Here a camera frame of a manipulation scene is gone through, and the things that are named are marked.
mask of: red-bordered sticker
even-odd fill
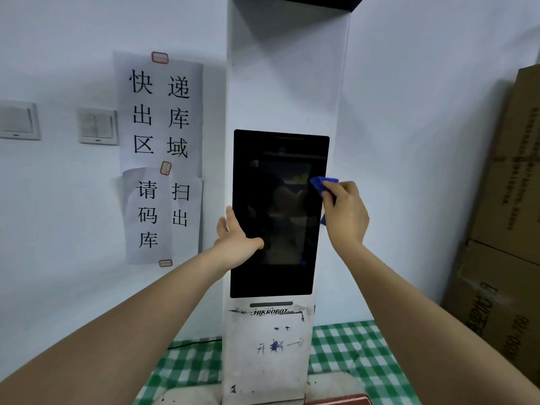
[[[152,61],[156,64],[168,64],[168,55],[164,52],[152,52]]]
[[[161,163],[161,169],[159,170],[159,173],[165,176],[169,176],[169,173],[171,173],[172,163],[163,161]]]
[[[327,398],[323,400],[308,401],[305,405],[373,405],[369,396],[365,394],[355,394],[340,396],[337,398]]]
[[[159,267],[171,267],[172,266],[172,260],[159,260]]]

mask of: white wall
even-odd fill
[[[502,97],[535,63],[540,0],[364,0],[349,30],[330,176],[355,180],[366,245],[440,301]],[[317,323],[371,318],[334,255]]]
[[[113,49],[205,64],[203,244],[213,243],[226,1],[0,1],[0,98],[36,102],[42,132],[0,141],[0,380],[166,272],[124,264],[118,147],[77,142],[76,107],[115,108]],[[221,294],[220,284],[209,291],[184,337],[221,333]]]
[[[0,379],[164,273],[123,263],[118,148],[77,142],[76,107],[114,107],[113,49],[205,63],[203,244],[212,244],[224,198],[226,1],[0,1],[0,98],[36,102],[43,136],[0,141]],[[367,245],[436,300],[504,80],[536,58],[539,3],[365,0],[353,14],[330,175],[359,183]],[[316,322],[368,318],[321,242]],[[181,334],[220,333],[217,284]]]

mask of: machine base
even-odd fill
[[[305,402],[364,393],[362,382],[344,372],[308,375],[307,383],[305,399],[272,403],[303,405]],[[174,388],[156,399],[154,405],[220,405],[221,391],[221,384]]]

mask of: green checkered tablecloth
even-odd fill
[[[177,341],[172,346],[191,341]],[[360,379],[374,405],[420,404],[374,321],[313,328],[309,374],[344,371]],[[168,350],[133,405],[149,405],[166,390],[221,381],[221,341]]]

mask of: forearm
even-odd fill
[[[540,391],[365,247],[340,253],[424,405],[540,403]]]
[[[93,320],[0,383],[3,404],[130,404],[217,280],[212,249]]]

